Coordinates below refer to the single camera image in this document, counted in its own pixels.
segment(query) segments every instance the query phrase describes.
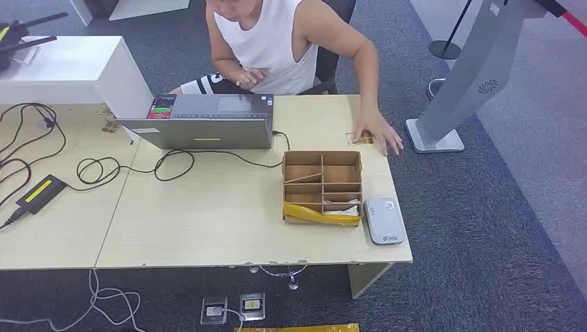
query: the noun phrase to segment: white tank top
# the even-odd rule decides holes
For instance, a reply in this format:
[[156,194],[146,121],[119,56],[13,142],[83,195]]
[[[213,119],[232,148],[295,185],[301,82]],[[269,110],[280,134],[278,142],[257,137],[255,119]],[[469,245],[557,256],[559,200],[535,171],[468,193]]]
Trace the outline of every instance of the white tank top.
[[252,92],[297,95],[314,85],[318,46],[311,45],[297,63],[291,50],[294,14],[301,1],[264,0],[259,21],[247,31],[214,13],[218,29],[243,68],[267,71]]

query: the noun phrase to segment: white cable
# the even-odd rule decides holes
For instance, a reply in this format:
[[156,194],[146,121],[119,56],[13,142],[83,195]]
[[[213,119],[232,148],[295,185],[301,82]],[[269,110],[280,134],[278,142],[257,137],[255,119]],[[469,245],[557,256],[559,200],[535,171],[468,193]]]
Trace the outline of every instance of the white cable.
[[[92,287],[92,275],[96,279],[96,289],[95,290]],[[28,324],[48,322],[49,326],[51,327],[52,330],[54,330],[54,332],[63,332],[63,331],[67,331],[67,330],[71,329],[72,327],[74,327],[75,325],[77,325],[90,313],[90,311],[92,309],[95,309],[95,310],[97,310],[97,312],[101,313],[104,317],[106,317],[106,319],[115,326],[124,324],[128,320],[131,320],[132,326],[134,327],[135,330],[137,330],[138,332],[146,332],[145,330],[138,328],[136,325],[136,322],[134,320],[134,314],[138,311],[138,308],[141,306],[141,296],[137,292],[123,292],[118,288],[102,288],[102,289],[100,289],[100,280],[98,279],[98,274],[96,273],[95,270],[89,271],[88,286],[89,286],[90,291],[92,293],[92,296],[90,297],[90,307],[88,308],[88,310],[86,310],[86,312],[80,318],[78,318],[78,320],[71,323],[67,327],[64,327],[62,329],[58,329],[53,324],[53,321],[49,318],[43,318],[40,320],[28,320],[28,321],[0,319],[0,323],[28,325]],[[103,293],[103,292],[115,292],[115,293],[112,295],[100,295],[100,293]],[[134,308],[134,309],[132,308],[132,305],[130,304],[130,301],[128,300],[128,295],[136,296],[136,299],[137,299],[136,308]],[[129,309],[130,315],[126,319],[124,319],[120,322],[115,322],[114,320],[112,320],[108,316],[108,314],[106,314],[106,312],[104,312],[104,310],[102,310],[100,307],[96,306],[96,301],[99,299],[112,299],[114,297],[119,297],[119,296],[122,296],[123,299],[125,299],[125,301],[127,302],[127,307]]]
[[241,315],[241,313],[239,313],[238,311],[234,311],[232,309],[222,309],[222,310],[228,311],[229,313],[236,313],[239,316],[240,326],[239,326],[239,329],[237,330],[237,332],[240,332],[240,330],[242,330],[242,322],[244,322],[244,316]]
[[269,272],[269,271],[265,270],[265,268],[263,266],[259,265],[259,268],[261,270],[263,270],[263,272],[265,272],[266,274],[268,274],[272,277],[293,277],[295,275],[300,274],[307,267],[308,267],[308,265],[304,265],[304,267],[302,267],[300,270],[297,270],[297,271],[293,271],[293,272],[289,272],[289,273],[277,273],[277,272]]

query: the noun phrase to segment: speaker grille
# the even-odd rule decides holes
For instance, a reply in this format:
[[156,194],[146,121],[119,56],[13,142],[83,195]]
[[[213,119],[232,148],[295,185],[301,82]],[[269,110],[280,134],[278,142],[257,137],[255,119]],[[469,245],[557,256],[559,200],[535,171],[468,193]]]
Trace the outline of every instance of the speaker grille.
[[477,88],[477,92],[479,93],[490,93],[492,92],[495,88],[497,87],[497,81],[496,80],[487,80],[485,82],[483,82],[478,88]]

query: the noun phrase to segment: yellow object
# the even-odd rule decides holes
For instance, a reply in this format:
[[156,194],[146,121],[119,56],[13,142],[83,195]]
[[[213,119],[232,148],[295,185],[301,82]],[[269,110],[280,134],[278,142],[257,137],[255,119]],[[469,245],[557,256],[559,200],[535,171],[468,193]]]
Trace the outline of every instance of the yellow object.
[[283,211],[287,216],[294,216],[296,218],[330,225],[358,225],[361,221],[361,217],[359,216],[321,214],[308,207],[285,202],[283,202]]
[[242,329],[242,332],[359,332],[359,325],[351,323],[346,325],[323,325],[307,327],[282,327],[277,329]]
[[35,190],[29,197],[27,197],[24,201],[30,203],[35,197],[37,197],[45,188],[47,188],[51,184],[51,180],[47,180],[39,189]]
[[8,30],[10,30],[10,26],[7,26],[4,29],[2,29],[2,31],[0,31],[0,42],[2,42],[2,39],[4,39],[4,36],[6,36],[6,33],[8,32]]

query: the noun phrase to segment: cable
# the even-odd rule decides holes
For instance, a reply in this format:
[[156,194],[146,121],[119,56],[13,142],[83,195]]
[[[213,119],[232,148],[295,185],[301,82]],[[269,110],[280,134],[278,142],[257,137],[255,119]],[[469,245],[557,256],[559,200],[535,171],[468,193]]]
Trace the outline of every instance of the cable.
[[[23,167],[10,173],[9,175],[5,176],[4,178],[0,179],[0,185],[8,180],[9,178],[13,177],[14,175],[22,172],[23,170],[26,169],[27,171],[27,175],[26,175],[26,180],[14,191],[12,191],[11,193],[9,193],[6,197],[4,197],[3,199],[0,199],[0,207],[6,203],[6,201],[8,199],[10,199],[10,197],[14,196],[19,190],[21,190],[22,188],[24,188],[29,182],[31,177],[33,176],[33,171],[31,169],[31,166],[34,165],[35,163],[38,163],[41,160],[47,159],[47,158],[51,158],[54,157],[56,155],[58,155],[61,151],[63,151],[63,149],[65,148],[65,144],[67,143],[67,138],[65,136],[65,133],[63,132],[63,130],[61,129],[61,127],[59,126],[59,124],[57,123],[57,113],[50,107],[43,105],[43,104],[39,104],[36,102],[29,102],[29,103],[23,103],[23,104],[16,104],[14,106],[9,107],[8,109],[6,109],[5,111],[3,111],[2,113],[0,113],[0,122],[3,120],[5,114],[7,114],[8,112],[12,111],[13,109],[16,109],[17,107],[21,107],[20,108],[20,121],[19,121],[19,125],[17,127],[17,130],[14,134],[14,136],[12,137],[12,140],[10,141],[10,143],[8,143],[8,145],[6,145],[5,147],[3,147],[2,149],[0,149],[0,154],[5,152],[9,147],[11,147],[17,140],[18,135],[22,129],[23,123],[24,123],[24,111],[29,108],[29,107],[34,107],[35,110],[37,111],[37,113],[43,118],[44,122],[46,123],[47,128],[49,128],[49,130],[46,133],[43,133],[42,135],[40,135],[39,137],[33,138],[32,140],[29,140],[27,142],[24,142],[22,144],[20,144],[18,147],[16,147],[15,149],[13,149],[8,155],[4,156],[3,158],[0,157],[0,171],[6,167],[6,165],[9,165],[11,163],[14,162],[18,162],[23,164]],[[59,132],[61,133],[61,136],[63,137],[63,143],[61,144],[60,148],[53,152],[52,154],[43,156],[41,158],[35,159],[32,162],[26,162],[20,158],[12,158],[10,159],[10,157],[12,157],[15,153],[17,153],[20,149],[22,149],[23,147],[32,144],[34,142],[37,142],[39,140],[41,140],[44,137],[47,137],[47,135],[51,134],[53,132],[53,130],[57,127],[57,129],[59,130]],[[6,226],[14,223],[15,221],[17,221],[18,219],[20,219],[23,215],[25,215],[26,211],[24,211],[23,209],[19,208],[18,210],[16,210],[11,216],[10,218],[3,224],[0,225],[0,230],[2,228],[5,228]]]
[[242,322],[244,322],[244,316],[241,315],[241,313],[239,313],[238,311],[234,311],[232,309],[222,309],[222,310],[228,311],[229,313],[236,313],[239,316],[240,326],[239,326],[239,329],[237,330],[237,332],[240,332],[240,330],[242,330]]
[[[92,276],[94,277],[94,279],[96,279],[96,289],[94,290],[93,286],[92,286]],[[64,328],[57,328],[53,321],[50,318],[43,318],[40,320],[29,320],[29,321],[23,321],[23,320],[6,320],[6,319],[0,319],[0,323],[9,323],[9,324],[19,324],[19,325],[29,325],[29,324],[36,324],[36,323],[42,323],[42,322],[48,322],[49,326],[51,327],[51,329],[54,332],[63,332],[63,331],[67,331],[69,329],[71,329],[72,327],[74,327],[75,325],[77,325],[79,322],[81,322],[89,313],[92,309],[97,310],[97,312],[101,313],[104,317],[106,317],[106,319],[112,323],[114,326],[118,326],[118,325],[122,325],[124,323],[126,323],[128,320],[132,321],[132,326],[134,327],[134,329],[138,332],[146,332],[145,330],[142,330],[140,328],[137,327],[136,325],[136,321],[135,321],[135,317],[134,314],[138,311],[138,308],[141,306],[141,295],[138,294],[137,292],[123,292],[118,288],[100,288],[100,280],[98,279],[98,274],[96,273],[95,270],[90,270],[89,271],[89,277],[88,277],[88,286],[90,288],[90,291],[92,293],[92,296],[90,297],[90,307],[88,308],[88,310],[86,310],[85,313],[83,313],[81,315],[80,318],[78,318],[76,321],[74,321],[73,323],[71,323],[70,325],[64,327]],[[103,292],[115,292],[115,294],[110,294],[110,295],[100,295]],[[134,295],[136,296],[137,299],[137,303],[136,303],[136,308],[132,308],[132,305],[130,304],[130,301],[128,299],[128,295]],[[101,309],[100,307],[98,307],[96,305],[96,302],[98,300],[102,300],[102,299],[112,299],[115,297],[119,297],[122,296],[123,299],[125,299],[126,303],[127,303],[127,307],[129,309],[129,316],[127,318],[125,318],[124,320],[121,320],[119,322],[111,319],[108,314]]]
[[[273,135],[283,135],[285,137],[286,142],[287,142],[287,151],[289,151],[291,149],[291,146],[289,144],[289,138],[287,137],[287,135],[285,133],[282,133],[281,131],[273,131],[272,134]],[[188,168],[185,171],[181,172],[180,174],[178,174],[176,176],[172,176],[171,178],[161,178],[159,176],[159,174],[157,173],[159,171],[159,168],[161,168],[161,165],[169,157],[177,156],[179,154],[185,154],[190,157],[190,165],[188,166]],[[121,165],[118,162],[118,160],[116,160],[114,157],[111,157],[111,156],[99,158],[99,159],[85,158],[85,159],[82,159],[78,163],[78,166],[76,167],[75,173],[78,176],[78,179],[80,180],[81,183],[84,183],[85,185],[92,185],[92,186],[87,187],[87,188],[81,188],[81,189],[76,188],[72,185],[68,185],[68,186],[72,190],[75,190],[76,192],[86,192],[89,190],[94,190],[96,188],[102,187],[103,185],[106,185],[106,184],[114,181],[114,179],[120,174],[120,171],[122,169],[128,169],[130,171],[137,172],[137,173],[143,173],[143,174],[153,173],[155,178],[161,182],[172,181],[172,180],[175,180],[176,178],[179,178],[179,177],[186,175],[190,170],[192,170],[192,168],[194,167],[194,165],[196,163],[196,158],[195,158],[196,154],[228,154],[228,155],[236,157],[236,158],[238,158],[238,159],[240,159],[250,165],[257,166],[257,167],[265,167],[265,168],[276,168],[276,167],[281,166],[281,164],[283,164],[283,160],[277,164],[274,164],[274,165],[265,165],[265,164],[261,164],[261,163],[255,163],[253,161],[250,161],[250,160],[247,160],[247,159],[241,157],[240,155],[238,155],[234,152],[223,151],[223,150],[180,150],[180,149],[170,150],[165,155],[163,155],[163,157],[161,157],[159,160],[157,160],[157,162],[155,163],[155,167],[153,169],[149,169],[149,170],[135,169],[130,166]],[[106,160],[109,160],[109,161],[115,163],[116,166],[105,175],[104,174],[105,166],[102,162],[106,161]],[[92,165],[98,165],[100,167],[100,174],[93,180],[86,180],[83,177],[84,172]]]
[[265,270],[265,268],[263,266],[259,266],[259,268],[261,270],[263,270],[263,272],[265,272],[266,274],[268,274],[272,277],[293,277],[295,275],[300,274],[307,267],[308,267],[308,265],[304,265],[300,270],[289,272],[289,273],[273,273],[273,272],[269,272],[269,271]]

